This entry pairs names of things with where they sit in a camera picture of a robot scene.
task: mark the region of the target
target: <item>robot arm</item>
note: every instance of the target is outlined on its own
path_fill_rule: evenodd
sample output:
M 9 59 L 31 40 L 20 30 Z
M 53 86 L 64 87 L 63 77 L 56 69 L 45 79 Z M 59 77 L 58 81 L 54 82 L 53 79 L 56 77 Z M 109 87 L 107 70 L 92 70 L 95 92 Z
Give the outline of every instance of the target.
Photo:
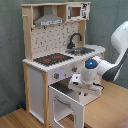
M 101 87 L 93 85 L 96 75 L 111 82 L 117 79 L 120 69 L 128 54 L 128 21 L 119 26 L 111 37 L 112 45 L 119 52 L 115 64 L 111 64 L 96 56 L 83 64 L 81 74 L 74 74 L 70 80 L 69 88 L 75 91 L 92 95 L 101 95 Z

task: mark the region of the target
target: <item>cabinet door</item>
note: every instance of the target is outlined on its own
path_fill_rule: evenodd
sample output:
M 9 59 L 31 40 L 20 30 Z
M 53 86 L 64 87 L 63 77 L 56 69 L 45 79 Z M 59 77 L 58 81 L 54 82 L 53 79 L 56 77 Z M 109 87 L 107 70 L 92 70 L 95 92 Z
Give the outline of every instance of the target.
M 50 109 L 50 125 L 52 128 L 64 128 L 55 118 L 55 100 L 67 106 L 74 111 L 74 128 L 84 127 L 84 105 L 75 101 L 71 97 L 63 94 L 53 87 L 49 87 L 49 109 Z

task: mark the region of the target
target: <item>door handle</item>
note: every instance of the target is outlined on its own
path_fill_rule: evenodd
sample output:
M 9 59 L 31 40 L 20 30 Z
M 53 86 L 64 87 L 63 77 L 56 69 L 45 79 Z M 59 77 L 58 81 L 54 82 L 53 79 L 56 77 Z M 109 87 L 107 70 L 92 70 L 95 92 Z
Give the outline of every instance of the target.
M 64 104 L 64 105 L 67 105 L 67 106 L 70 107 L 71 104 L 70 104 L 68 101 L 63 101 L 63 100 L 61 100 L 58 95 L 56 95 L 55 98 L 56 98 L 60 103 L 62 103 L 62 104 Z
M 68 6 L 68 10 L 70 11 L 70 15 L 68 16 L 68 19 L 71 19 L 71 17 L 72 17 L 72 7 Z

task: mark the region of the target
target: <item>oven window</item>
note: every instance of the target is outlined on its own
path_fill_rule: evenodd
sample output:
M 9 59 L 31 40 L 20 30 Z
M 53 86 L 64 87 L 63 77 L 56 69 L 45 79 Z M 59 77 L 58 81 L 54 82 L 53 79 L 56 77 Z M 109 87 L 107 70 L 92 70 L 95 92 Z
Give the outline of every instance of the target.
M 80 16 L 81 7 L 72 7 L 72 17 Z

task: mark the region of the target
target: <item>faucet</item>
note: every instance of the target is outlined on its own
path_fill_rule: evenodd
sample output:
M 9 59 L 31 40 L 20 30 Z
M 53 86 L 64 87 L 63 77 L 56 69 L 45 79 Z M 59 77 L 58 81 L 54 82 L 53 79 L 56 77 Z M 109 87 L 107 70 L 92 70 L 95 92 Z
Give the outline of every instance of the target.
M 75 35 L 80 36 L 80 41 L 82 41 L 82 35 L 80 33 L 74 33 L 70 38 L 70 43 L 68 44 L 67 49 L 72 49 L 73 47 L 75 47 L 75 44 L 73 44 L 72 42 L 72 39 Z

